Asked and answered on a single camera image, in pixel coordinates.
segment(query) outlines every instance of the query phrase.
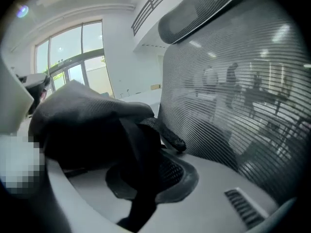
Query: white wall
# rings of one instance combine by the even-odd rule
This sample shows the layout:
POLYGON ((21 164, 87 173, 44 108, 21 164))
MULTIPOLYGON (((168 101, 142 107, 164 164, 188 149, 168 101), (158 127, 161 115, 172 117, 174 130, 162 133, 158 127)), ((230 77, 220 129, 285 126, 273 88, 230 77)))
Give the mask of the white wall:
POLYGON ((150 90, 153 84, 161 83, 156 54, 139 50, 133 52, 133 12, 96 11, 85 15, 67 17, 50 25, 13 52, 10 35, 1 44, 1 56, 8 67, 15 67, 19 75, 34 73, 34 46, 62 29, 92 20, 103 20, 103 42, 109 78, 116 98, 150 90))
MULTIPOLYGON (((135 10, 134 19, 140 12, 141 8, 144 6, 147 0, 141 0, 135 10)), ((175 8, 182 0, 163 0, 154 11, 148 16, 141 28, 138 30, 134 37, 134 49, 140 45, 143 37, 148 33, 148 31, 169 11, 175 8)))

